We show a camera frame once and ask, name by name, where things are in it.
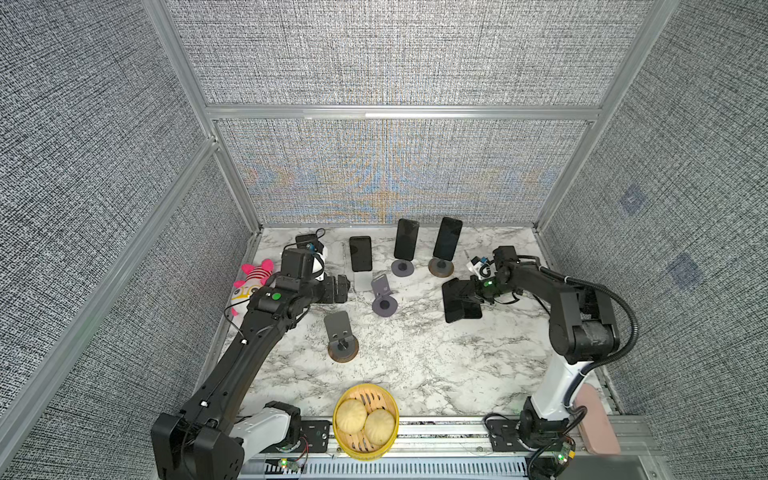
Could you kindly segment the black phone purple stand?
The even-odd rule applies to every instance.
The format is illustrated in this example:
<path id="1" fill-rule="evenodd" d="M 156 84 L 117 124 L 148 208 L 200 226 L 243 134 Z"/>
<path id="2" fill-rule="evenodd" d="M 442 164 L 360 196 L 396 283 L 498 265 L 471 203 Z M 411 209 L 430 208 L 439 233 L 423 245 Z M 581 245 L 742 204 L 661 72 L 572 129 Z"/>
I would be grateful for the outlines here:
<path id="1" fill-rule="evenodd" d="M 481 298 L 477 296 L 479 280 L 453 278 L 442 285 L 444 317 L 447 323 L 482 317 Z"/>

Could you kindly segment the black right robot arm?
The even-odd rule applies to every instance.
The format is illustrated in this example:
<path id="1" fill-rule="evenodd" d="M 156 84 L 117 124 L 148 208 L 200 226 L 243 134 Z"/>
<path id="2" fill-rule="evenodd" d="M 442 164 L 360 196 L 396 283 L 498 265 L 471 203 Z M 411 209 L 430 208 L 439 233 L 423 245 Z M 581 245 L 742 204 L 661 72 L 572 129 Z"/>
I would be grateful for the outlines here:
<path id="1" fill-rule="evenodd" d="M 634 313 L 607 287 L 557 273 L 533 258 L 495 260 L 494 275 L 453 279 L 443 288 L 448 323 L 482 316 L 481 305 L 497 304 L 525 292 L 549 305 L 548 336 L 554 357 L 537 391 L 529 396 L 517 424 L 519 442 L 528 450 L 548 450 L 587 415 L 575 399 L 596 368 L 625 356 L 638 339 Z"/>

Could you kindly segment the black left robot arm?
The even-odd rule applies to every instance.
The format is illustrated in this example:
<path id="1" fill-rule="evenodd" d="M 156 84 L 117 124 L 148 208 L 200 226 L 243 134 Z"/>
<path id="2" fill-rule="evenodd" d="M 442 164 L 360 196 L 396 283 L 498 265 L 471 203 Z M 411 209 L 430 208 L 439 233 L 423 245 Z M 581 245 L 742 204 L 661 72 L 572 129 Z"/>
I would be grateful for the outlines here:
<path id="1" fill-rule="evenodd" d="M 240 406 L 270 352 L 315 304 L 343 303 L 320 253 L 288 248 L 280 269 L 252 293 L 238 332 L 210 375 L 176 414 L 151 428 L 161 479 L 235 479 L 245 462 L 275 447 L 299 445 L 301 411 L 272 401 L 245 420 Z"/>

